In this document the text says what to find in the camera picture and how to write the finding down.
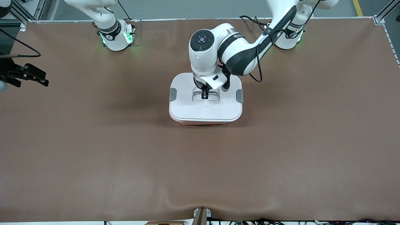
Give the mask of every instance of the brown mat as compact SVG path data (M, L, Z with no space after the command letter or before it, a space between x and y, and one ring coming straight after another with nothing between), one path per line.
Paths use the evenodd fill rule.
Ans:
M238 121L182 126L170 83L191 71L192 33L222 22L143 22L123 52L90 23L29 24L18 37L43 56L15 61L50 86L0 94L0 221L170 220L199 206L232 220L400 220L400 69L383 27L311 20L295 49L262 59L263 83L242 78Z

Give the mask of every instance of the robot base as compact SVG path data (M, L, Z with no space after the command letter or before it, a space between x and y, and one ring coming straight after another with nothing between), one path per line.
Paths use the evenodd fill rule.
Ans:
M242 82L230 77L228 91L210 90L210 99L202 100L192 73L181 73L170 88L170 116L183 125L217 125L237 120L242 114Z
M280 49L285 49L285 50L292 49L297 45L297 43L300 42L301 35L303 35L303 32L301 32L298 35L298 37L291 38L291 39L286 38L285 35L281 35L281 37L279 37L278 40L275 42L275 46L277 46Z
M128 46L133 46L135 38L135 31L132 28L132 24L129 24L124 20L118 20L118 22L121 24L121 31L114 40L107 40L107 38L102 37L104 47L108 47L112 51L122 51Z

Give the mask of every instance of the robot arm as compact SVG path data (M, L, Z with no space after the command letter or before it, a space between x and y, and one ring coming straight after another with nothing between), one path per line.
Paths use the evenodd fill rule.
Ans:
M114 13L108 9L117 3L117 0L65 0L96 24L103 38L104 44L113 51L121 51L133 44L134 29L124 20L117 20Z
M245 76L257 66L270 47L289 49L300 40L312 6L329 9L339 0L267 0L272 22L252 44L230 24L199 30L189 43L189 57L195 82L201 88L218 89L227 81L216 61L220 59L232 75Z

